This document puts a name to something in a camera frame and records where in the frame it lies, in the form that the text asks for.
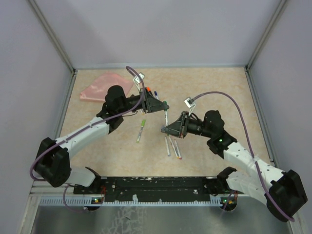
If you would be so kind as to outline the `lavender marker pen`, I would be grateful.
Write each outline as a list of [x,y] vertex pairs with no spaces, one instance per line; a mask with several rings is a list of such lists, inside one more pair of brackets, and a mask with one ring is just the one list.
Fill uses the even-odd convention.
[[169,143],[168,143],[168,139],[166,136],[165,136],[165,144],[166,144],[167,156],[171,156],[170,149],[169,149]]

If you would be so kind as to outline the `light green capped marker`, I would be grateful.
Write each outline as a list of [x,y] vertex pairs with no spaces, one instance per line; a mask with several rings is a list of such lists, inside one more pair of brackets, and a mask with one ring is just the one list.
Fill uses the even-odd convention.
[[139,131],[139,133],[138,133],[138,136],[137,136],[137,139],[136,139],[136,143],[139,143],[139,142],[140,142],[141,135],[142,135],[142,132],[143,132],[145,123],[146,123],[146,119],[144,119],[144,120],[142,121],[142,123],[141,123],[140,131]]

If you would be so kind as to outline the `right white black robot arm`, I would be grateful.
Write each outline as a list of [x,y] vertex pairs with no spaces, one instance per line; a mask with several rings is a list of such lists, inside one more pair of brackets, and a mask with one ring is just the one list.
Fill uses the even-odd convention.
[[293,170],[285,172],[253,156],[224,125],[217,110],[207,111],[203,120],[193,119],[184,111],[161,132],[178,138],[187,134],[209,138],[207,145],[214,154],[245,171],[243,174],[231,167],[224,169],[217,184],[220,191],[247,194],[266,205],[278,220],[293,221],[293,215],[308,201],[299,174]]

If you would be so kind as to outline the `yellow capped marker pen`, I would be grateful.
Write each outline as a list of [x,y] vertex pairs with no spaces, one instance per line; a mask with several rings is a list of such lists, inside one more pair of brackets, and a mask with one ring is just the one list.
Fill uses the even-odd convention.
[[174,143],[173,143],[171,137],[170,137],[170,136],[168,136],[168,137],[169,137],[169,141],[170,141],[170,144],[171,144],[171,146],[172,146],[172,148],[173,148],[173,151],[174,151],[175,156],[176,156],[178,159],[180,159],[180,157],[179,157],[179,155],[178,155],[178,153],[177,153],[177,151],[176,151],[176,147],[175,147],[175,145],[174,145]]

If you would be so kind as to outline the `magenta capped marker pen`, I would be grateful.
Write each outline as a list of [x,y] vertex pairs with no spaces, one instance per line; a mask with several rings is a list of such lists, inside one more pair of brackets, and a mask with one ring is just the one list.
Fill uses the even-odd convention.
[[180,150],[179,150],[179,147],[178,147],[178,143],[176,140],[174,140],[175,142],[175,149],[176,149],[176,152],[177,152],[177,156],[179,159],[182,159],[182,156],[181,156],[181,153],[180,153]]

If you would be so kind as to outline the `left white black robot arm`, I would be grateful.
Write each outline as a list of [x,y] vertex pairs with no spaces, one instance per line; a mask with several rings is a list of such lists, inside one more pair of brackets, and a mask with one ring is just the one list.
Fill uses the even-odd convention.
[[55,188],[71,184],[83,186],[93,194],[98,192],[101,189],[100,175],[88,167],[71,167],[71,158],[88,144],[116,130],[126,113],[143,110],[148,114],[168,108],[168,104],[158,100],[146,88],[137,96],[126,97],[121,86],[110,87],[96,117],[66,136],[55,140],[47,137],[40,143],[30,169],[31,178],[46,181]]

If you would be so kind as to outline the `dark green capped marker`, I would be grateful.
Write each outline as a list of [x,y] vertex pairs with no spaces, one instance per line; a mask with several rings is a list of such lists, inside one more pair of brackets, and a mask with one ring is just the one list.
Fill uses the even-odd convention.
[[169,120],[168,120],[168,105],[167,105],[167,101],[163,102],[165,105],[165,109],[164,109],[164,114],[165,114],[165,126],[167,127],[169,125]]

